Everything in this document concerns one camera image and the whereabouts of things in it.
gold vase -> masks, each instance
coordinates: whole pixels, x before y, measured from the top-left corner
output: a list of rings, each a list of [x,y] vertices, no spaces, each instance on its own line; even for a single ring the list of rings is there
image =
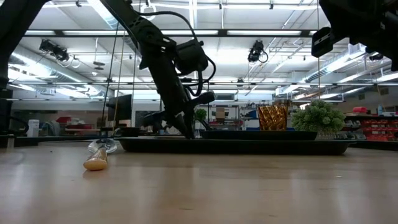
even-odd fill
[[[287,106],[259,106],[257,108],[261,131],[285,131]]]

monitor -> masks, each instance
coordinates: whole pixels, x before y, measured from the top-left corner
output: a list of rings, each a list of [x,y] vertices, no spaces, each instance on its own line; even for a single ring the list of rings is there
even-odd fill
[[[118,121],[131,119],[131,94],[119,96],[119,97],[111,97],[106,104],[108,107],[108,121]]]

cable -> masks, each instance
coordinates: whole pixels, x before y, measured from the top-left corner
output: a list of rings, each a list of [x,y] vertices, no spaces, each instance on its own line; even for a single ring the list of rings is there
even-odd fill
[[[317,1],[317,21],[318,21],[318,30],[320,29],[319,26],[319,1]],[[318,74],[320,74],[321,70],[321,59],[318,58]],[[321,99],[321,76],[318,76],[318,100]]]
[[[69,67],[73,62],[73,59],[70,61],[70,63],[68,65],[63,65],[59,60],[57,60],[57,64],[61,65],[63,68],[67,68]]]
[[[123,44],[122,44],[122,55],[121,55],[120,68],[119,68],[118,93],[116,94],[116,106],[115,106],[114,115],[113,115],[113,120],[114,121],[116,121],[116,115],[118,113],[119,88],[120,88],[120,79],[121,79],[121,76],[122,76],[123,53],[124,53],[124,41],[123,41]],[[115,127],[115,125],[113,125],[113,127],[112,127],[112,135],[114,135],[114,127]]]
[[[214,75],[215,75],[215,73],[216,73],[216,71],[217,71],[216,64],[214,63],[214,61],[213,61],[211,58],[209,58],[209,57],[207,57],[207,60],[208,60],[208,61],[212,64],[212,66],[213,66],[213,73],[210,75],[210,77],[209,77],[208,79],[206,79],[205,81],[203,81],[203,84],[208,83],[208,82],[214,77]],[[196,85],[198,85],[198,84],[197,84],[197,83],[196,83],[196,84],[189,84],[189,86],[196,86]]]
[[[5,115],[5,114],[0,114],[0,116],[4,116],[4,117],[6,117],[6,119],[13,119],[14,121],[20,122],[21,124],[24,125],[24,130],[23,131],[7,130],[7,132],[9,134],[26,134],[27,131],[29,130],[28,123],[26,123],[25,121],[23,121],[23,120],[21,120],[19,118],[16,118],[14,116]]]
[[[269,59],[269,58],[268,58],[267,52],[262,51],[262,53],[265,54],[265,55],[267,56],[267,60],[265,60],[265,61],[262,62],[262,61],[259,59],[259,62],[261,62],[261,63],[266,63],[266,62],[268,62],[268,59]]]
[[[136,11],[138,15],[140,16],[158,16],[158,15],[173,15],[173,16],[178,16],[179,18],[183,19],[185,21],[185,23],[187,23],[187,25],[189,26],[189,29],[192,32],[192,36],[195,40],[198,40],[198,37],[195,33],[195,31],[193,30],[191,24],[189,23],[188,19],[185,18],[183,15],[177,13],[177,12],[172,12],[172,11],[162,11],[162,12],[138,12]]]
[[[36,63],[39,63],[47,54],[49,54],[50,52],[46,52]]]
[[[116,33],[119,31],[119,23],[116,26]],[[105,105],[106,105],[106,97],[108,96],[108,90],[109,90],[109,84],[111,82],[111,76],[112,76],[112,65],[113,65],[113,57],[114,57],[114,49],[116,46],[116,40],[118,39],[118,36],[115,34],[114,36],[114,42],[113,42],[113,50],[112,50],[112,58],[111,58],[111,67],[109,69],[109,76],[108,76],[108,84],[106,85],[106,91],[105,91],[105,96],[104,96],[104,106],[102,109],[102,118],[101,118],[101,128],[104,126],[104,116],[105,116]]]
[[[198,77],[199,77],[198,83],[191,85],[184,85],[184,88],[186,88],[192,94],[192,96],[200,96],[201,91],[203,89],[204,82],[203,82],[202,72],[198,72]],[[198,86],[197,92],[194,93],[193,90],[190,88],[190,86]]]

black tray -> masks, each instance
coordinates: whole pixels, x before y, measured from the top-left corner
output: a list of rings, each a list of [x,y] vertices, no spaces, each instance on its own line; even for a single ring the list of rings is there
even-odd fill
[[[340,155],[355,141],[257,141],[184,138],[115,138],[128,152],[181,154]]]
[[[398,141],[357,140],[356,144],[353,144],[352,147],[362,148],[362,149],[398,151]]]
[[[204,139],[240,139],[272,141],[315,140],[315,131],[203,131]]]

ceiling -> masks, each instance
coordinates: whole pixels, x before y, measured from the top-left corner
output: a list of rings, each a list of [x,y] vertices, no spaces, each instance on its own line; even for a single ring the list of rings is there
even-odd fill
[[[236,6],[237,4],[255,5],[255,9],[234,9],[225,7],[219,9],[188,9],[190,1],[195,0],[168,0],[152,1],[151,4],[167,4],[186,7],[187,9],[160,7],[157,11],[174,11],[180,13],[194,24],[194,29],[309,29],[317,30],[320,27],[328,26],[328,20],[322,9],[316,10],[316,0],[273,0],[274,9],[264,9],[269,1],[264,0],[222,0],[224,6]],[[100,16],[94,7],[87,1],[80,1],[83,7],[74,6],[75,1],[54,0],[40,11],[30,29],[53,30],[53,29],[110,29],[110,26]],[[136,4],[145,4],[145,1],[133,1],[134,8],[139,10]],[[197,0],[198,7],[218,6],[219,0]],[[184,21],[175,16],[156,16],[152,22],[160,29],[188,29]],[[125,44],[122,38],[102,37],[98,39],[97,56],[95,38],[82,37],[24,37],[20,45],[43,55],[39,50],[42,39],[49,39],[53,43],[68,49],[70,55],[80,60],[80,66],[68,69],[83,75],[93,81],[105,81],[109,73],[112,79],[121,82],[152,82],[148,70],[139,70],[139,60],[135,60],[134,52]],[[173,37],[177,43],[190,40],[189,37]],[[309,38],[259,38],[259,37],[200,37],[205,44],[203,46],[206,54],[212,58],[217,66],[217,73],[213,78],[214,82],[236,82],[238,78],[245,78],[245,82],[299,82],[309,71],[318,68],[318,59],[311,56],[311,40]],[[268,46],[266,52],[269,54],[269,61],[254,68],[248,63],[248,52],[256,40],[262,40],[264,46]],[[322,56],[319,66],[326,61],[341,54],[347,49],[348,41],[343,40],[335,45],[332,52]],[[53,57],[45,55],[45,58],[56,63]],[[105,63],[104,70],[93,75],[93,61]],[[341,67],[335,72],[343,74],[343,77],[350,76],[364,70],[363,60],[355,61],[347,66]],[[209,66],[204,71],[204,78],[209,77],[212,68]],[[336,79],[330,78],[329,82],[338,82],[341,76]],[[275,90],[278,86],[259,86],[256,90]],[[122,85],[120,89],[131,89],[131,85]],[[137,89],[150,89],[155,86],[137,85]],[[212,88],[231,88],[230,86],[213,86]]]

